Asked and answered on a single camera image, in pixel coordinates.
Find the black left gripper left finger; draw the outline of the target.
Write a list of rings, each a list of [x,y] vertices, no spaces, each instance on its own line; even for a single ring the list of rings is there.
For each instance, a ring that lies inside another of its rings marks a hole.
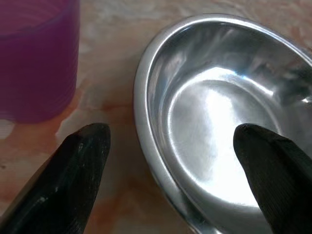
[[[0,219],[0,234],[83,234],[111,146],[108,124],[65,138]]]

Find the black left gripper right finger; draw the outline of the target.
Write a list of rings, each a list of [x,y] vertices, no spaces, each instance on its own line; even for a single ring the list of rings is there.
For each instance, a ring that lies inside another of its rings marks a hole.
[[[273,234],[312,234],[312,159],[255,124],[238,125],[233,146]]]

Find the stainless steel bowl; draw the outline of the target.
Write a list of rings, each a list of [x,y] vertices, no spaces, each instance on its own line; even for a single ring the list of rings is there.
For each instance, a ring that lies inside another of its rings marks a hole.
[[[312,157],[312,52],[244,18],[186,18],[145,49],[134,113],[153,177],[195,233],[272,234],[234,130],[263,126]]]

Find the purple plastic cup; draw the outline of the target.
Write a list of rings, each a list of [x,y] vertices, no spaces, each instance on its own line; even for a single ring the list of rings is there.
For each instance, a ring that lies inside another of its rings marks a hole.
[[[0,119],[48,120],[76,89],[80,0],[0,0]]]

